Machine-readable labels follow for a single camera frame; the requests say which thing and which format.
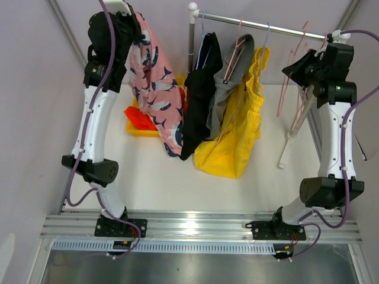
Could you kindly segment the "pink hanger of patterned shorts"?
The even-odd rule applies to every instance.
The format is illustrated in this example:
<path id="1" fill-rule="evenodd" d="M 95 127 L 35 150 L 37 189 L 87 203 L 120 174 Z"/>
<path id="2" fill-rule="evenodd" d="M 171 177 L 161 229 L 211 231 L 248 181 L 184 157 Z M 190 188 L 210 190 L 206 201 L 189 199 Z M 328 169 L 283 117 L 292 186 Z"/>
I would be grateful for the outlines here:
<path id="1" fill-rule="evenodd" d="M 288 60 L 287 60 L 287 65 L 288 66 L 291 65 L 291 64 L 293 64 L 295 62 L 298 50 L 301 47 L 301 44 L 302 44 L 303 40 L 304 40 L 304 35 L 299 40 L 296 48 L 290 50 L 290 53 L 289 53 L 289 56 L 288 56 Z M 287 92 L 289 80 L 290 80 L 290 78 L 287 75 L 284 75 L 283 82 L 282 82 L 282 87 L 281 87 L 280 98 L 279 98 L 279 102 L 278 102 L 278 108 L 277 108 L 277 114 L 276 114 L 277 117 L 279 117 L 281 115 L 281 113 L 282 113 L 282 107 L 283 107 L 283 104 L 284 104 L 285 94 Z"/>

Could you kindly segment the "pink hanger of orange shorts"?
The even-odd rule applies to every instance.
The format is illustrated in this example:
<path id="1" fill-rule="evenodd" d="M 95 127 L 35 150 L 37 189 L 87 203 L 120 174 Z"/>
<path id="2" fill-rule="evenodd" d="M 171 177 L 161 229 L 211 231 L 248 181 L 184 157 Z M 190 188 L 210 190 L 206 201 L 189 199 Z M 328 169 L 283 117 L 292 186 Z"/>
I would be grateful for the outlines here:
<path id="1" fill-rule="evenodd" d="M 291 49 L 288 62 L 294 63 L 299 55 L 305 55 L 305 53 L 309 50 L 308 44 L 304 42 L 304 37 L 300 39 L 296 48 Z M 296 103 L 296 114 L 294 117 L 294 121 L 290 128 L 290 131 L 295 135 L 295 131 L 300 128 L 300 118 L 304 112 L 305 106 L 307 105 L 308 99 L 306 98 L 307 88 L 298 86 L 298 94 L 297 94 L 297 103 Z"/>

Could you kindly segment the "grey shorts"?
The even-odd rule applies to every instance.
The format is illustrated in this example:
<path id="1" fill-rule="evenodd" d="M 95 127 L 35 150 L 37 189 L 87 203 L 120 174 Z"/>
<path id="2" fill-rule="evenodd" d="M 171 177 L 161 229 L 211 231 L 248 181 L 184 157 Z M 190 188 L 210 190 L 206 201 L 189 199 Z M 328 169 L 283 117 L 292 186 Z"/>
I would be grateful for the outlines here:
<path id="1" fill-rule="evenodd" d="M 235 72 L 227 84 L 223 83 L 223 77 L 232 55 L 235 42 L 222 54 L 222 68 L 214 75 L 216 91 L 210 100 L 207 128 L 210 130 L 209 140 L 216 138 L 221 132 L 224 112 L 229 101 L 229 96 L 242 83 L 243 76 L 250 68 L 253 57 L 255 42 L 250 34 L 243 35 L 246 38 L 245 49 L 237 63 Z"/>

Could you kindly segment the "pink hanger of grey shorts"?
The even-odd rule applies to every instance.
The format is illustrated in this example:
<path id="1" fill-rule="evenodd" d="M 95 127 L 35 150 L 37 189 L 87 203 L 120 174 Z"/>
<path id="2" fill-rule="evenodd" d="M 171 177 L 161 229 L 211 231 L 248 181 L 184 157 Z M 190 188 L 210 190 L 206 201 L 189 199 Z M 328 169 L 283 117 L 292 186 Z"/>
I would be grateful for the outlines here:
<path id="1" fill-rule="evenodd" d="M 243 21 L 243 18 L 241 18 L 239 21 L 239 27 L 238 27 L 235 46 L 234 46 L 232 55 L 230 56 L 230 59 L 229 59 L 228 65 L 227 65 L 227 69 L 226 69 L 224 77 L 223 77 L 223 83 L 224 84 L 227 84 L 230 81 L 231 77 L 233 76 L 233 73 L 235 72 L 235 68 L 237 66 L 237 63 L 238 63 L 238 61 L 239 61 L 239 59 L 240 59 L 240 57 L 241 57 L 241 55 L 245 49 L 245 41 L 246 41 L 245 36 L 242 36 L 242 39 L 240 39 L 240 32 L 242 29 L 242 21 Z"/>

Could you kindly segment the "pink patterned shorts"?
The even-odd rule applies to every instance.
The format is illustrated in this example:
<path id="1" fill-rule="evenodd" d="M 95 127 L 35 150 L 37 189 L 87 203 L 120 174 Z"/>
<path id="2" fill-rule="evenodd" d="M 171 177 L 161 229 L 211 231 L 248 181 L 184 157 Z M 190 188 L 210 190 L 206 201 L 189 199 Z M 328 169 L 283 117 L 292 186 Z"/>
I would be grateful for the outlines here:
<path id="1" fill-rule="evenodd" d="M 169 59 L 155 33 L 136 14 L 143 39 L 130 47 L 129 85 L 142 113 L 155 125 L 170 157 L 181 155 L 184 123 L 179 85 Z"/>

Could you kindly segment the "orange shorts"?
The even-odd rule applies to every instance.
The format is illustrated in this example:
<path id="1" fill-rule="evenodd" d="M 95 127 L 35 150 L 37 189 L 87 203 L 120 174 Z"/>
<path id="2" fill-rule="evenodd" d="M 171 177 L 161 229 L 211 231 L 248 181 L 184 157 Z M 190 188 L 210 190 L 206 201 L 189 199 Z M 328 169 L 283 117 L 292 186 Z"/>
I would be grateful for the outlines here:
<path id="1" fill-rule="evenodd" d="M 186 96 L 185 96 L 185 89 L 182 86 L 180 86 L 179 91 L 181 95 L 183 111 L 185 114 L 188 107 Z M 156 131 L 157 130 L 154 123 L 149 118 L 149 116 L 147 114 L 143 114 L 139 110 L 138 107 L 129 106 L 128 108 L 124 110 L 124 114 L 137 130 L 142 130 L 142 131 L 147 131 L 147 130 Z"/>

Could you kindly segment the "black shorts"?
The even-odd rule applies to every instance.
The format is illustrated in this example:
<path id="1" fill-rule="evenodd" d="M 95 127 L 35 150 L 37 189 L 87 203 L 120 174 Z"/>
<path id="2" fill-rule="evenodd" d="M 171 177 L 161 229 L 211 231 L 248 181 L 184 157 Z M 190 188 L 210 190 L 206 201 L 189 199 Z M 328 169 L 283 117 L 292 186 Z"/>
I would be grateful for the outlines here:
<path id="1" fill-rule="evenodd" d="M 182 128 L 183 147 L 181 160 L 186 160 L 210 136 L 207 119 L 210 101 L 216 91 L 214 75 L 222 68 L 221 51 L 215 33 L 207 33 L 201 44 L 196 67 L 185 81 L 188 107 Z"/>

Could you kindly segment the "yellow shorts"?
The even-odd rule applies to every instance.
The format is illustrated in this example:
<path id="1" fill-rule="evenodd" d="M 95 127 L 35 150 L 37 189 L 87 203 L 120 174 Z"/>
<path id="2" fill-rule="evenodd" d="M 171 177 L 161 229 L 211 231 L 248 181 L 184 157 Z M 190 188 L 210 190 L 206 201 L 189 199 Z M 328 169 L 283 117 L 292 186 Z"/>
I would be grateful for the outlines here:
<path id="1" fill-rule="evenodd" d="M 220 135 L 201 143 L 195 150 L 196 169 L 230 179 L 244 174 L 255 140 L 261 137 L 261 109 L 265 98 L 260 77 L 270 55 L 268 47 L 254 51 L 242 83 L 229 96 Z"/>

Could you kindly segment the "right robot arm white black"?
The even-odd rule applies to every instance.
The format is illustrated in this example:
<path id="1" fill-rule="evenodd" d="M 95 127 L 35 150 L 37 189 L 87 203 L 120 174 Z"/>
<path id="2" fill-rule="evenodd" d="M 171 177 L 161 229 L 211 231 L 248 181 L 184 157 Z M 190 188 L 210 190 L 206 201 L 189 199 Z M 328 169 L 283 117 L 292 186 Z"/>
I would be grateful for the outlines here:
<path id="1" fill-rule="evenodd" d="M 313 88 L 322 125 L 322 153 L 317 177 L 301 181 L 299 196 L 280 207 L 272 217 L 271 234 L 279 239 L 299 227 L 307 217 L 320 215 L 321 209 L 344 207 L 334 227 L 341 227 L 348 216 L 351 201 L 363 193 L 352 158 L 352 126 L 357 103 L 356 84 L 346 81 L 354 57 L 354 48 L 329 43 L 324 50 L 310 49 L 282 72 L 302 88 Z"/>

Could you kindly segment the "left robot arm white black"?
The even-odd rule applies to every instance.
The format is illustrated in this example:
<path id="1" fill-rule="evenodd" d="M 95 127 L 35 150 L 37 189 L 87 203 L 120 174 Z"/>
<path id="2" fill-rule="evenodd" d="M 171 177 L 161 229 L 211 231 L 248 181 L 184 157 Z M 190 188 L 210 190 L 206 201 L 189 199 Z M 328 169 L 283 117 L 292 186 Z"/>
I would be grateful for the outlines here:
<path id="1" fill-rule="evenodd" d="M 147 221 L 128 217 L 115 184 L 118 163 L 104 157 L 105 136 L 126 74 L 129 48 L 143 38 L 142 32 L 133 12 L 99 12 L 89 20 L 88 36 L 81 124 L 71 154 L 62 157 L 62 165 L 70 169 L 66 201 L 71 207 L 83 203 L 83 198 L 77 202 L 70 198 L 73 178 L 80 175 L 91 187 L 84 195 L 94 192 L 101 206 L 95 236 L 143 238 Z"/>

